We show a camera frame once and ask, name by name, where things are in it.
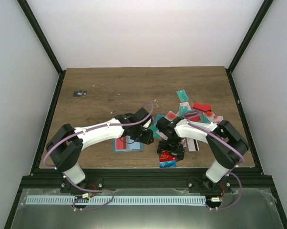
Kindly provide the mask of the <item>red VIP card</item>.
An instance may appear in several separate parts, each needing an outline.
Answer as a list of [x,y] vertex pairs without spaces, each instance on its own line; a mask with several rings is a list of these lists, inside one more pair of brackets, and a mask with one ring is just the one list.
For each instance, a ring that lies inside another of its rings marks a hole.
[[162,162],[168,162],[168,161],[177,161],[177,157],[170,155],[168,151],[163,151],[159,155],[159,161]]

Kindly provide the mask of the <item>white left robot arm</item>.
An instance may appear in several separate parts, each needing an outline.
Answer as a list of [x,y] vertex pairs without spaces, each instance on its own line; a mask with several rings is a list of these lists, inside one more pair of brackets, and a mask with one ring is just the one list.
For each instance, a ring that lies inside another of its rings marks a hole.
[[53,165],[49,165],[61,172],[71,184],[72,188],[82,193],[88,187],[86,175],[78,163],[80,153],[86,148],[110,139],[128,136],[131,140],[149,145],[154,141],[153,131],[149,129],[153,118],[152,112],[140,108],[135,113],[116,115],[114,118],[92,126],[72,127],[63,125],[46,145],[47,158],[51,158]]

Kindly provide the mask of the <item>black left frame post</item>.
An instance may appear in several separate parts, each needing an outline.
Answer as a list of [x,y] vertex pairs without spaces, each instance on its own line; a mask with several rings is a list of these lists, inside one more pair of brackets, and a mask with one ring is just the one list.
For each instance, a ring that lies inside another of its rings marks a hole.
[[27,0],[17,0],[19,6],[21,7],[24,15],[26,16],[29,24],[31,25],[32,29],[34,30],[37,38],[39,39],[42,47],[44,48],[46,54],[48,55],[52,65],[54,66],[56,72],[58,75],[61,75],[63,73],[63,69],[61,65],[59,64],[42,28],[40,27],[38,20],[36,19],[29,3]]

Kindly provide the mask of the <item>black frame post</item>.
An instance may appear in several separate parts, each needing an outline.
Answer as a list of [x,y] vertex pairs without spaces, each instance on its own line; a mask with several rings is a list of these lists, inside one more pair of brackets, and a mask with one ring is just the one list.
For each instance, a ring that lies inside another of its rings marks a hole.
[[42,28],[40,27],[38,20],[36,19],[29,3],[27,0],[17,0],[19,6],[21,7],[24,15],[26,16],[29,24],[31,25],[32,29],[34,30],[37,38],[39,39],[42,47],[44,48],[46,54],[48,55],[52,65],[54,66],[56,72],[58,75],[61,75],[63,73],[63,69],[61,65],[59,64]]
[[237,52],[235,53],[229,67],[226,69],[228,74],[232,74],[234,69],[237,67],[239,61],[241,60],[244,52],[246,51],[247,47],[249,46],[252,38],[254,37],[257,29],[259,28],[260,24],[262,23],[264,17],[266,16],[269,8],[271,7],[274,0],[264,0],[256,13],[246,35],[244,36]]

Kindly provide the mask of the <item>teal card far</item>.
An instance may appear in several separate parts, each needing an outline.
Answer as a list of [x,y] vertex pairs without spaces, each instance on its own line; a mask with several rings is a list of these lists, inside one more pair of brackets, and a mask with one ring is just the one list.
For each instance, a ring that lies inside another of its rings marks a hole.
[[176,91],[178,98],[180,99],[181,102],[187,102],[189,101],[189,97],[186,93],[185,90],[178,90]]

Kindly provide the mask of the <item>red card far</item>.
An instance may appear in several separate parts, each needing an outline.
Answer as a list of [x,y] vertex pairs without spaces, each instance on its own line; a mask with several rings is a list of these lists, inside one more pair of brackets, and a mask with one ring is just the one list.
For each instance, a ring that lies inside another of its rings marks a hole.
[[209,104],[194,103],[193,109],[200,111],[202,113],[212,112],[211,105],[209,105]]

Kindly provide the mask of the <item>blue card holder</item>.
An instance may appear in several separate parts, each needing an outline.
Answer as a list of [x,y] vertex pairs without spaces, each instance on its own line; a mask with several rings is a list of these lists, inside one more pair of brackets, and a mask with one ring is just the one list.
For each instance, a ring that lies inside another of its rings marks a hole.
[[142,143],[136,142],[132,140],[129,136],[125,136],[127,138],[127,149],[126,150],[116,150],[116,139],[113,140],[113,152],[114,153],[124,153],[124,152],[135,152],[135,151],[143,151],[144,146]]

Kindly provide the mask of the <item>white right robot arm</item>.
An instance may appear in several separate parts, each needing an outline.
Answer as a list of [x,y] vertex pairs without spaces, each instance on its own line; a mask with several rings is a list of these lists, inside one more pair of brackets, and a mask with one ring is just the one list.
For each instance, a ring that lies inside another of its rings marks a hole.
[[162,117],[156,123],[156,128],[167,137],[158,145],[157,153],[160,155],[165,151],[182,160],[185,150],[181,141],[184,138],[191,138],[209,145],[215,160],[203,179],[203,188],[208,192],[214,192],[219,188],[220,180],[244,162],[244,154],[249,150],[247,141],[227,120],[222,120],[218,124],[206,124],[182,117],[177,117],[172,121]]

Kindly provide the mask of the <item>red card black stripe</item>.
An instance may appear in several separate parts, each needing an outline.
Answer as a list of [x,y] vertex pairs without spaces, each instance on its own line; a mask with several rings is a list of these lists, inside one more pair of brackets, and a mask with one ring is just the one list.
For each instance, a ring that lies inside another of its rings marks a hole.
[[126,150],[127,149],[127,138],[117,138],[116,139],[116,150]]

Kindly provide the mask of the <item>white card black stripe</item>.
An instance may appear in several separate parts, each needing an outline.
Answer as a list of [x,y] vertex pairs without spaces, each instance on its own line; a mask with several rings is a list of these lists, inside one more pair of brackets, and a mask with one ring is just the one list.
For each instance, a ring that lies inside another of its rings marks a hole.
[[197,140],[187,138],[186,143],[187,143],[187,147],[188,147],[189,152],[199,151],[199,145],[198,145]]

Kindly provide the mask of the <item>teal card left pile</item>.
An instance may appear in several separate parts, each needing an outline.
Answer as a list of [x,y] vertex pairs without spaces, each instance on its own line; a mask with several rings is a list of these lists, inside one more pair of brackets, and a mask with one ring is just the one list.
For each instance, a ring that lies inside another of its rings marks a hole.
[[156,127],[158,120],[161,119],[162,117],[165,117],[165,115],[157,114],[156,118],[153,118],[153,124],[148,128],[148,129],[153,131],[153,137],[154,138],[162,139],[162,137],[157,133],[158,129]]

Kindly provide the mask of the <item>blue card front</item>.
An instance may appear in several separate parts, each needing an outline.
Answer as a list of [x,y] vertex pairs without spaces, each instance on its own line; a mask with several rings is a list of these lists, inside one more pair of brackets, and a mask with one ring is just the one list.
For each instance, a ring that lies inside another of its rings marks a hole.
[[177,166],[176,160],[163,161],[163,162],[159,163],[160,168],[172,168],[172,167],[176,167],[176,166]]

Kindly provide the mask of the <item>black VIP card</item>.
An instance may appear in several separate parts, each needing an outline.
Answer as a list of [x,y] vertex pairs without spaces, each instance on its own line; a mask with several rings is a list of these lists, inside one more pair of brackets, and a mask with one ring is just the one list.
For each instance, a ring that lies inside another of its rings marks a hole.
[[85,97],[87,95],[86,90],[75,90],[73,92],[73,97]]

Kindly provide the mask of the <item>black right frame post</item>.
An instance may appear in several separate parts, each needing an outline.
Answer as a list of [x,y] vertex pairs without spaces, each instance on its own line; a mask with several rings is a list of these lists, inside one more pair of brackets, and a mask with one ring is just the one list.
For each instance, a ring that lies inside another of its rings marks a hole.
[[234,69],[237,67],[239,61],[241,60],[244,52],[246,51],[247,47],[249,46],[252,38],[254,37],[257,29],[259,28],[260,24],[262,23],[264,17],[266,16],[269,8],[271,7],[274,0],[264,0],[256,13],[246,35],[244,36],[237,52],[235,53],[229,67],[226,69],[228,74],[232,74]]

